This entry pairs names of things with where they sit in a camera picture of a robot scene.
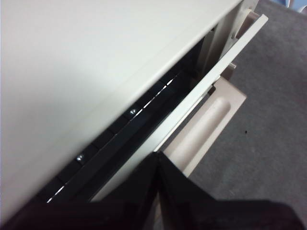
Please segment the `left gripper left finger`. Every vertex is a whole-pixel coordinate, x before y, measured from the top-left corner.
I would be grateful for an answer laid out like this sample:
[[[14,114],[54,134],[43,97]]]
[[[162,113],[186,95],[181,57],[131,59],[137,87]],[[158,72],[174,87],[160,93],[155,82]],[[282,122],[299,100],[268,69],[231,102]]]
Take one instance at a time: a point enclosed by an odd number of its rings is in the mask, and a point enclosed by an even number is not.
[[[3,230],[139,230],[157,194],[158,154],[148,155],[131,175],[97,202],[28,205]]]

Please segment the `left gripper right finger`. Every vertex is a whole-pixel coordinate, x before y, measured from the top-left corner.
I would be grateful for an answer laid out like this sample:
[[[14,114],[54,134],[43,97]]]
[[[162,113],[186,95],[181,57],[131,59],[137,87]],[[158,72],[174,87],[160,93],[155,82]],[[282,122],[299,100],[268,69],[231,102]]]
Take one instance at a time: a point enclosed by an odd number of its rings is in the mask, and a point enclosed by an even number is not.
[[[159,195],[168,230],[303,230],[288,205],[270,200],[218,200],[159,154]]]

